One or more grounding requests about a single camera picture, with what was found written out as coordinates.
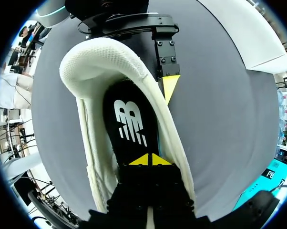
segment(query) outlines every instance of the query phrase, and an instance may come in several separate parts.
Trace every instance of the black insole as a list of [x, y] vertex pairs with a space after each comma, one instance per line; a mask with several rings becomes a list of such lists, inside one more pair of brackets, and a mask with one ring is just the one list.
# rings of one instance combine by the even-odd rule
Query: black insole
[[103, 99], [103, 119], [118, 165], [158, 153], [157, 119], [152, 106], [132, 81], [111, 86]]

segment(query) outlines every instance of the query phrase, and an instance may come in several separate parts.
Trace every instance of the desk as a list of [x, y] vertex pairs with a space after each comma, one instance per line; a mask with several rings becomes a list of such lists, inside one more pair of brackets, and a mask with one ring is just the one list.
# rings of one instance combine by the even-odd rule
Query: desk
[[[247, 71], [218, 20], [199, 2], [151, 0], [150, 12], [172, 15], [181, 77], [169, 108], [194, 179], [197, 216], [211, 220], [231, 212], [240, 194], [275, 156], [278, 101], [273, 75]], [[33, 82], [32, 121], [43, 164], [71, 209], [82, 219], [96, 209], [76, 100], [61, 82], [64, 55], [85, 40], [79, 21], [52, 29]], [[124, 41], [155, 73], [151, 34]]]

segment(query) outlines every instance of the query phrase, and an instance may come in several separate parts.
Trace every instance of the screw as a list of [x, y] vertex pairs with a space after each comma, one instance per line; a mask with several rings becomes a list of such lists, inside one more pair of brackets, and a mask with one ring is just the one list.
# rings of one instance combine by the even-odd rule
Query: screw
[[191, 207], [193, 204], [194, 204], [194, 201], [193, 201], [193, 200], [189, 200], [189, 201], [186, 203], [186, 206]]
[[258, 209], [257, 211], [256, 211], [256, 216], [258, 217], [258, 216], [261, 216], [261, 214], [262, 214], [262, 210], [261, 209]]

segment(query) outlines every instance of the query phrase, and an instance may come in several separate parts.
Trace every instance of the teal sign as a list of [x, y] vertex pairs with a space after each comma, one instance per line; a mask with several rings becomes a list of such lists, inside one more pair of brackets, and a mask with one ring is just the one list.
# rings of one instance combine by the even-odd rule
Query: teal sign
[[[274, 159], [262, 175], [251, 184], [240, 196], [236, 206], [233, 210], [247, 202], [258, 191], [266, 190], [270, 191], [273, 188], [282, 185], [287, 178], [287, 165]], [[277, 195], [279, 189], [274, 191], [274, 196]]]

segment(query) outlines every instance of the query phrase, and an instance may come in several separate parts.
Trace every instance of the cable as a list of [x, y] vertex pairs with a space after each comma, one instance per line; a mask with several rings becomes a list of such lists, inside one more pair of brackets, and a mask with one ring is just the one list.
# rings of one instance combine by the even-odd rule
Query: cable
[[26, 145], [26, 144], [28, 144], [29, 142], [32, 142], [32, 141], [35, 141], [35, 139], [32, 139], [32, 140], [30, 140], [28, 142], [24, 142], [24, 144], [21, 144], [20, 146], [23, 148], [24, 145]]
[[23, 137], [23, 135], [11, 135], [10, 137]]
[[[28, 149], [28, 148], [30, 148], [30, 147], [34, 147], [34, 146], [28, 146], [28, 147], [25, 147], [25, 148], [23, 148], [23, 149], [21, 149], [21, 150], [25, 150], [25, 149]], [[7, 160], [5, 160], [4, 163], [2, 163], [2, 164], [4, 165], [9, 159], [11, 159], [11, 158], [13, 157], [13, 155], [18, 155], [18, 153], [19, 153], [21, 150], [18, 150], [17, 152], [13, 153], [11, 156], [9, 156], [9, 157], [7, 158]]]
[[86, 34], [86, 35], [90, 35], [91, 33], [90, 32], [84, 32], [80, 29], [80, 25], [83, 23], [83, 21], [81, 21], [79, 24], [78, 24], [78, 30], [80, 33], [83, 33], [83, 34]]
[[58, 195], [56, 197], [50, 197], [50, 198], [47, 198], [46, 200], [44, 200], [44, 202], [46, 204], [53, 204], [61, 195]]
[[6, 79], [2, 78], [4, 81], [7, 82], [7, 84], [9, 84], [11, 87], [15, 88], [15, 91], [21, 96], [23, 97], [24, 100], [26, 100], [26, 102], [31, 106], [31, 103], [29, 103], [29, 101], [27, 99], [25, 99], [25, 97], [16, 89], [16, 86], [11, 85]]
[[32, 177], [21, 177], [20, 179], [22, 179], [22, 178], [37, 180], [37, 181], [40, 181], [40, 182], [42, 182], [42, 183], [45, 183], [45, 184], [53, 185], [53, 186], [54, 186], [54, 184], [52, 184], [52, 183], [48, 183], [48, 182], [45, 182], [45, 181], [42, 181], [42, 180], [39, 180], [39, 179], [36, 179], [36, 178], [32, 178]]
[[[36, 212], [38, 209], [35, 209], [33, 212]], [[30, 212], [30, 214], [32, 214], [33, 212]], [[29, 214], [29, 213], [28, 213]]]
[[33, 218], [31, 219], [31, 221], [32, 221], [32, 222], [34, 222], [36, 219], [44, 219], [44, 220], [48, 220], [48, 219], [46, 219], [45, 217], [42, 217], [42, 216], [36, 216], [36, 217], [33, 217]]
[[287, 187], [287, 185], [277, 186], [277, 187], [273, 188], [272, 190], [270, 190], [270, 192], [274, 192], [274, 191], [276, 191], [277, 189], [281, 189], [282, 187]]
[[[25, 124], [25, 123], [27, 123], [27, 122], [29, 122], [29, 121], [31, 121], [31, 120], [32, 120], [32, 118], [29, 119], [29, 120], [27, 120], [26, 122], [19, 123], [19, 124], [17, 124], [15, 127], [13, 127], [12, 129], [15, 129], [16, 127], [19, 127], [20, 125], [23, 125], [23, 124]], [[5, 134], [8, 133], [9, 131], [6, 131], [5, 133], [1, 134], [0, 137], [3, 136], [3, 135], [5, 135]]]
[[31, 212], [36, 208], [36, 206], [34, 206], [27, 214], [30, 215]]

